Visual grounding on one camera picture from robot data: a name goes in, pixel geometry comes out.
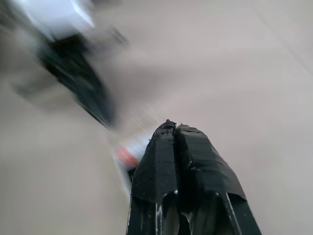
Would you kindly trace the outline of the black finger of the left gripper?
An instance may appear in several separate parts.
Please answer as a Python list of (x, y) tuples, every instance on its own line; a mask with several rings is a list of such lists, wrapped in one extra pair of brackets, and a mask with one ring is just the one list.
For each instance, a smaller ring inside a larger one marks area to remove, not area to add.
[(97, 75), (75, 76), (75, 98), (78, 104), (105, 128), (114, 126), (114, 107), (109, 93)]

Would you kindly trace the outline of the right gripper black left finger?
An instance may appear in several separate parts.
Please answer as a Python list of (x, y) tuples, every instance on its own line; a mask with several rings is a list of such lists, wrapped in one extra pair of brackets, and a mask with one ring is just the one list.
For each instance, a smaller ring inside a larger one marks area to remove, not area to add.
[(126, 234), (179, 233), (178, 176), (174, 133), (166, 120), (153, 133), (133, 174)]

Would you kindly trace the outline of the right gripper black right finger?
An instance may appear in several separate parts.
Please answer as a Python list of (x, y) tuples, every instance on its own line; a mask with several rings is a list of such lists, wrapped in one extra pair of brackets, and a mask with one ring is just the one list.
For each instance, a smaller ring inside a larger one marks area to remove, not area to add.
[(208, 136), (181, 124), (175, 131), (181, 210), (193, 235), (259, 235), (235, 172)]

